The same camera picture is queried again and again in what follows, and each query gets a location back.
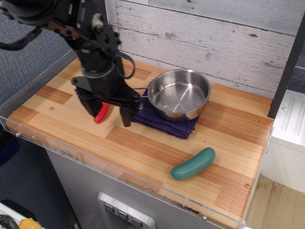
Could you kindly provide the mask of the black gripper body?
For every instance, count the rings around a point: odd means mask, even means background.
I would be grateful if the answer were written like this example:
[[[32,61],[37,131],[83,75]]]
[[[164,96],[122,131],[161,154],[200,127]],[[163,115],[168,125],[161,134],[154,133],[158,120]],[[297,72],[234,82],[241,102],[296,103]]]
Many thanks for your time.
[[[74,77],[77,95],[94,97],[100,102],[114,106],[128,106],[132,111],[140,111],[140,95],[125,82],[125,72],[121,64],[113,64],[104,73],[91,72],[81,68],[83,76]]]

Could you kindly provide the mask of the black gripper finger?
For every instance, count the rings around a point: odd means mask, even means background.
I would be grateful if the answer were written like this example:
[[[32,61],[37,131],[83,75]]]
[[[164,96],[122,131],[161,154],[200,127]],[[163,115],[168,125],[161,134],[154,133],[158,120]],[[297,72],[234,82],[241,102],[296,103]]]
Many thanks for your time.
[[[125,127],[129,127],[132,121],[132,111],[128,106],[120,108],[120,114]]]
[[[79,94],[78,97],[81,104],[84,106],[87,112],[93,117],[95,117],[102,108],[102,103],[96,100],[94,97],[83,94]]]

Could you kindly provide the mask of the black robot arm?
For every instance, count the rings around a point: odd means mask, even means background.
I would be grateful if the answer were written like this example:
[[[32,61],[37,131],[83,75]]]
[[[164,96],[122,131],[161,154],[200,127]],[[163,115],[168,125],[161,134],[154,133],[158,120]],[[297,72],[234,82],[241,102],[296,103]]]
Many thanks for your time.
[[[97,116],[104,103],[120,108],[128,127],[142,109],[140,95],[126,84],[122,60],[130,57],[119,51],[119,34],[108,23],[104,1],[92,0],[3,0],[3,13],[34,29],[22,39],[2,43],[1,49],[18,51],[34,40],[42,29],[59,34],[77,53],[82,76],[71,83],[81,104]]]

